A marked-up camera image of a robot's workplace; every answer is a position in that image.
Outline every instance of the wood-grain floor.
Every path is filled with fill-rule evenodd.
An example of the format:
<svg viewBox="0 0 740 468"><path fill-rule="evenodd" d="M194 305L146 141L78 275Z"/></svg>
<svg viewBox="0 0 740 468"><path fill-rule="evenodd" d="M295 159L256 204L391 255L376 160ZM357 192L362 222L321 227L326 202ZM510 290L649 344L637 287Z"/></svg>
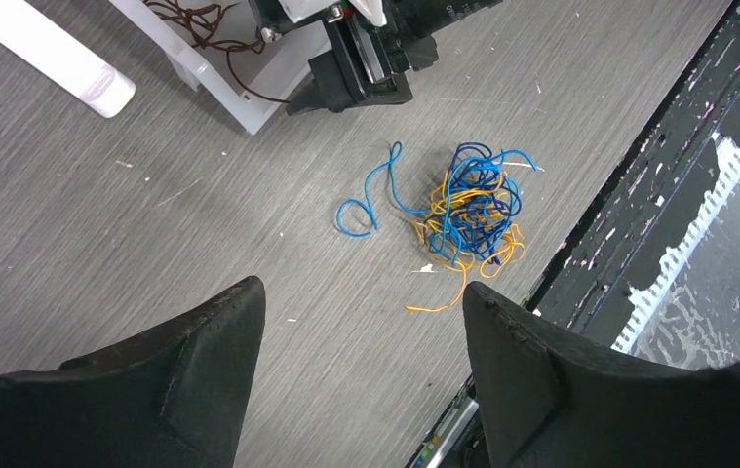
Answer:
<svg viewBox="0 0 740 468"><path fill-rule="evenodd" d="M414 205L460 141L521 148L545 170L512 168L528 250L489 281L520 299L726 3L505 1L437 35L410 104L250 137L107 2L36 1L138 91L106 121L0 46L0 372L54 368L255 274L267 328L237 466L402 466L469 372L460 310L403 306L461 278L414 272L429 260L383 181L370 237L339 234L336 207L396 139Z"/></svg>

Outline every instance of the scratched black surface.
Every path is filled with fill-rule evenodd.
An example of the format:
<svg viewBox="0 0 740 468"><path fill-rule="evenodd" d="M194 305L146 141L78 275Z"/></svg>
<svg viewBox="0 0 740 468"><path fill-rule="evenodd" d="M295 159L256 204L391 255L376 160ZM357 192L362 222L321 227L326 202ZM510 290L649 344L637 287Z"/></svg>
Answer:
<svg viewBox="0 0 740 468"><path fill-rule="evenodd" d="M632 354L692 370L740 361L740 182Z"/></svg>
<svg viewBox="0 0 740 468"><path fill-rule="evenodd" d="M726 118L731 119L728 125ZM653 283L658 258L680 242L705 191L717 180L710 135L719 126L740 134L736 7L611 175L548 266L527 308L610 345L633 311L631 288Z"/></svg>

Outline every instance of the blue wire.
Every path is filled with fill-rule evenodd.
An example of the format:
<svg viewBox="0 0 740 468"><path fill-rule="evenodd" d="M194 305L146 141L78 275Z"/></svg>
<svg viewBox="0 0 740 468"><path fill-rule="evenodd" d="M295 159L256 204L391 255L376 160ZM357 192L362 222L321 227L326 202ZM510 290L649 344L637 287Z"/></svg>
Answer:
<svg viewBox="0 0 740 468"><path fill-rule="evenodd" d="M341 232L351 237L366 237L370 234L370 231L353 232L343 226L341 216L349 205L358 205L370 217L372 228L378 229L378 221L370 199L370 180L385 168L389 171L393 198L402 210L411 215L431 213L431 210L415 210L408 207L398 195L394 165L403 153L404 146L400 141L396 141L390 148L389 160L367 175L364 181L366 202L349 199L341 204L335 215L335 222ZM534 171L538 170L532 158L519 149L502 150L498 154L493 154L490 148L479 142L469 141L458 145L448 169L445 193L447 199L451 199L452 195L458 192L478 189L485 192L506 192L508 201L497 198L496 193L481 194L471 197L463 207L459 207L453 213L447 210L444 214L428 216L428 219L439 220L442 226L439 232L434 232L429 238L427 247L430 253L437 254L449 261L451 265L455 265L462 252L473 254L480 261L486 260L497 252L498 242L512 225L513 217L522 210L522 192L519 184L508 177L503 177L501 184L498 184L501 166L512 155L522 156ZM491 218L490 212L493 210L501 212L502 217L500 219ZM481 216L486 222L470 222L460 215L460 211L464 212L467 219L477 219ZM453 247L452 255L447 254L448 246ZM492 262L499 264L499 259L494 257Z"/></svg>

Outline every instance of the white cylinder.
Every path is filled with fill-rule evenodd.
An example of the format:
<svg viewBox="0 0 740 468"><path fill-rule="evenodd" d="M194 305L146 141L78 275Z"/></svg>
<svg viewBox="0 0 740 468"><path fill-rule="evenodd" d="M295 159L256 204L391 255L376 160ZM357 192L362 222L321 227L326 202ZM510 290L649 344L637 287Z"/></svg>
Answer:
<svg viewBox="0 0 740 468"><path fill-rule="evenodd" d="M25 0L0 0L0 44L105 118L135 93L132 80Z"/></svg>

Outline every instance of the wire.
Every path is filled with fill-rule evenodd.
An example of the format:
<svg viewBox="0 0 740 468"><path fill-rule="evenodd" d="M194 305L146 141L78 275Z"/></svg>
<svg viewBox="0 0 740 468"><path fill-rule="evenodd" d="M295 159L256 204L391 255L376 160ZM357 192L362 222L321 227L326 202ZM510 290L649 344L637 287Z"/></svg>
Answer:
<svg viewBox="0 0 740 468"><path fill-rule="evenodd" d="M253 90L240 79L232 66L232 54L246 51L256 55L263 54L263 51L266 49L266 42L260 36L260 31L257 28L254 32L255 40L251 43L236 39L213 40L220 27L220 23L223 21L223 17L233 5L221 7L216 3L212 3L201 8L184 8L180 6L179 0L143 0L143 4L151 9L161 20L173 22L184 28L191 35L193 41L191 47L204 50L214 49L224 52L229 73L244 91L270 102L289 103L286 99L269 97Z"/></svg>
<svg viewBox="0 0 740 468"><path fill-rule="evenodd" d="M479 424L476 429L467 435L461 446L461 453L459 454L461 468L472 468L473 455L475 454L476 447L485 440L485 428L481 423Z"/></svg>
<svg viewBox="0 0 740 468"><path fill-rule="evenodd" d="M387 162L373 169L364 181L366 202L349 199L338 207L335 223L350 237L367 237L371 231L354 232L344 227L341 217L351 205L360 207L370 218L372 229L378 229L370 197L373 176L387 169L390 185L398 206L405 212L423 216L412 222L418 239L449 270L462 273L462 288L448 304L437 308L405 306L408 312L439 312L455 305L464 293L468 272L478 265L484 278L495 277L508 263L521 259L525 252L524 235L513 218L522 210L519 184L502 171L507 158L519 155L536 171L533 160L518 149L494 154L478 142L461 143L455 150L444 181L430 194L430 208L416 210L402 202L398 195L394 164L401 158L404 145L396 141ZM487 271L494 265L493 271Z"/></svg>

